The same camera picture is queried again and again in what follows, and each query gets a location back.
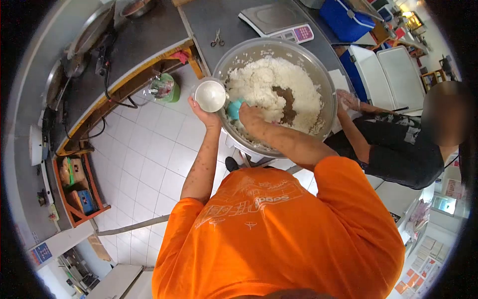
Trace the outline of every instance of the freezer lid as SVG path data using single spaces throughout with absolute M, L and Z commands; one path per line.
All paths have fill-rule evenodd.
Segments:
M 355 67 L 371 104 L 386 110 L 397 109 L 397 103 L 375 52 L 354 45 L 350 46 L 349 52 L 355 59 Z
M 397 108 L 409 107 L 407 111 L 423 108 L 425 90 L 420 80 L 418 66 L 404 46 L 377 52 L 377 58 L 385 73 Z

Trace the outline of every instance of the rice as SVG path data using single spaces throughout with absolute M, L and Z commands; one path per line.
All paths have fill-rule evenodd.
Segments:
M 262 108 L 267 122 L 293 128 L 310 135 L 316 135 L 323 126 L 319 119 L 323 103 L 309 75 L 300 67 L 283 58 L 270 56 L 247 64 L 243 68 L 229 70 L 227 91 L 231 100 L 244 98 L 250 106 Z M 286 100 L 277 95 L 272 87 L 284 90 L 291 89 L 294 102 L 293 110 L 297 113 L 292 125 L 280 123 L 284 117 L 283 109 Z M 255 145 L 267 144 L 247 134 L 239 121 L 231 121 L 231 125 Z

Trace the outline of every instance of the blue box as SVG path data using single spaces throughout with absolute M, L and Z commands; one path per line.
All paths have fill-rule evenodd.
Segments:
M 350 82 L 352 83 L 355 92 L 357 93 L 358 99 L 364 103 L 367 103 L 367 92 L 365 91 L 365 87 L 363 86 L 362 78 L 360 78 L 359 70 L 355 66 L 355 62 L 353 62 L 350 57 L 350 49 L 348 49 L 342 54 L 339 59 L 344 66 L 348 77 L 350 78 Z
M 371 17 L 353 12 L 341 0 L 325 0 L 319 13 L 342 42 L 356 42 L 375 27 Z
M 83 206 L 83 211 L 85 215 L 93 213 L 93 202 L 91 199 L 91 194 L 88 190 L 77 191 L 78 197 L 80 197 L 81 205 Z

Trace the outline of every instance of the digital scale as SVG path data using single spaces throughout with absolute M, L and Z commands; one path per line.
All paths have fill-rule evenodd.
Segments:
M 308 20 L 300 12 L 285 4 L 251 7 L 242 10 L 239 18 L 261 37 L 277 37 L 298 44 L 314 39 Z

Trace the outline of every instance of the orange t-shirt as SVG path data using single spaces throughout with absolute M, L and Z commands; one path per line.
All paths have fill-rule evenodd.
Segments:
M 232 172 L 203 206 L 171 212 L 152 276 L 153 298 L 231 298 L 311 288 L 336 298 L 385 298 L 405 247 L 359 165 L 315 166 L 317 197 L 278 169 Z

